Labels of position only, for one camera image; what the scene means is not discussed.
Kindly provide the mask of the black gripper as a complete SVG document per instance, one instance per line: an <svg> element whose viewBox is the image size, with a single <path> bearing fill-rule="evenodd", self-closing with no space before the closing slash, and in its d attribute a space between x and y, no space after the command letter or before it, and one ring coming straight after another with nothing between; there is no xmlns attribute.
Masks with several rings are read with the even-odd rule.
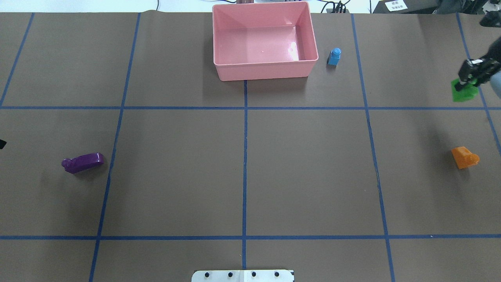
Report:
<svg viewBox="0 0 501 282"><path fill-rule="evenodd" d="M479 59L463 61L458 72L458 85L479 86L488 82L492 75L500 71L500 62L500 50L489 50Z"/></svg>

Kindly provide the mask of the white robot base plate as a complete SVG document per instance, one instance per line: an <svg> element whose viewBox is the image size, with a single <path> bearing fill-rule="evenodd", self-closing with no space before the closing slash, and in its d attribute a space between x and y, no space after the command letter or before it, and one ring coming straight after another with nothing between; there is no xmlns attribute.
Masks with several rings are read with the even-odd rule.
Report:
<svg viewBox="0 0 501 282"><path fill-rule="evenodd" d="M192 282L294 282L294 271L286 269L196 271Z"/></svg>

